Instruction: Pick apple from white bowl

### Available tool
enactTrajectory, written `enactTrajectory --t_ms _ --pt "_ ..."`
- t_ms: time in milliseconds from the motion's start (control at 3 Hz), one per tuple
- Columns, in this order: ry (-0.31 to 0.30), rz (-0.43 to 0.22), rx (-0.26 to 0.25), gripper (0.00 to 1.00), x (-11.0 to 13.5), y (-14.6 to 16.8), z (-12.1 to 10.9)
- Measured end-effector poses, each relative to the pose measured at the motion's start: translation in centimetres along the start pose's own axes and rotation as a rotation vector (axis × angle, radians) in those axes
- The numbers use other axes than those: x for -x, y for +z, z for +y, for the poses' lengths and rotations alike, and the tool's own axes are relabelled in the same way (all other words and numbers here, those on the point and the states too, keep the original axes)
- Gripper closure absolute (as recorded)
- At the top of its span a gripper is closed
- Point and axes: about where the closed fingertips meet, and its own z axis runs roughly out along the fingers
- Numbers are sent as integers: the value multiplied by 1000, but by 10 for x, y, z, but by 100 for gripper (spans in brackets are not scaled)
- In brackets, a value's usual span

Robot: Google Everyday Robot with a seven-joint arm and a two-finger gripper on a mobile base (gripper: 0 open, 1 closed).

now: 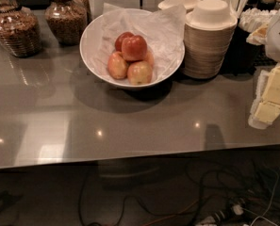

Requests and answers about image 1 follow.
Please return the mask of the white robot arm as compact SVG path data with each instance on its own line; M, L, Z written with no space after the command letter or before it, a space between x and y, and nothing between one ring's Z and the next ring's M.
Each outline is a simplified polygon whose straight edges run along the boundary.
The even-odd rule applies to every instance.
M248 119L256 129L266 129L280 116L280 9L267 28L265 52L276 65L269 72L262 71L257 79Z

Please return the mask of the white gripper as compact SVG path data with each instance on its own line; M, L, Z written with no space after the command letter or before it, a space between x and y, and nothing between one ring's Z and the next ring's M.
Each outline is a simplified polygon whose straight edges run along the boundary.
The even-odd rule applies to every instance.
M265 45L268 25L250 26L246 41L252 45ZM262 70L257 78L255 99L248 123L255 129L266 129L280 116L280 63L269 72Z

